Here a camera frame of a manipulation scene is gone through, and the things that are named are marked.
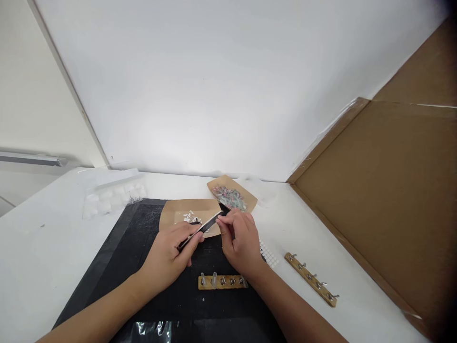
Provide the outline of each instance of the white table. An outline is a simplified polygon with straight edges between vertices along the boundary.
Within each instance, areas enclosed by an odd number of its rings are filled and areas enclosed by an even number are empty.
[[[109,172],[76,168],[0,218],[1,342],[32,342],[52,328],[121,214],[82,219],[84,180]],[[210,180],[145,174],[155,199],[212,198]],[[288,184],[263,185],[276,197],[252,214],[283,280],[350,342],[427,342]],[[287,252],[340,294],[336,308],[282,258]]]

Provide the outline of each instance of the forearm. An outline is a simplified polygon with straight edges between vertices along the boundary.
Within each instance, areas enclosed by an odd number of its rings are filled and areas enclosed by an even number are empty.
[[[119,287],[74,315],[39,343],[109,342],[124,323],[154,296],[133,274]]]
[[[249,283],[275,316],[288,343],[346,342],[346,340],[294,292],[268,266],[262,266]]]

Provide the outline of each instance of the white wall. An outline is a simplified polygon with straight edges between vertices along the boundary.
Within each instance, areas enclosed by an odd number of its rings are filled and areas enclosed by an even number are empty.
[[[111,162],[285,181],[445,17],[434,0],[37,0]]]
[[[0,1],[0,150],[105,164],[26,0]]]

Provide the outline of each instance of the black work mat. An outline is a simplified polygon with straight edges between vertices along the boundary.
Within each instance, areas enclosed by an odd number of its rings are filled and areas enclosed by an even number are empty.
[[[112,291],[143,265],[159,232],[165,202],[146,199],[125,208],[54,327]],[[222,252],[220,235],[199,244],[192,266],[136,313],[112,342],[285,342],[252,287],[199,291],[198,276],[213,272],[238,274]]]

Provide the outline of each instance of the brown paper tray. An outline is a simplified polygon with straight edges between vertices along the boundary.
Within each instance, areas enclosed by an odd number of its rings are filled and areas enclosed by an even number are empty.
[[[245,204],[248,206],[247,209],[244,212],[251,213],[254,207],[256,207],[257,204],[257,198],[249,193],[247,190],[245,190],[239,183],[228,177],[227,175],[222,175],[218,177],[217,179],[214,179],[213,181],[210,181],[207,183],[209,191],[211,194],[213,194],[212,189],[218,185],[225,186],[231,190],[236,189],[241,196],[244,198],[243,201]]]
[[[160,215],[159,230],[182,222],[183,215],[189,213],[190,210],[194,212],[195,217],[201,218],[202,223],[205,223],[220,211],[220,207],[218,201],[214,199],[168,200]],[[208,238],[219,234],[219,226],[214,224],[208,232],[203,234],[203,237]]]

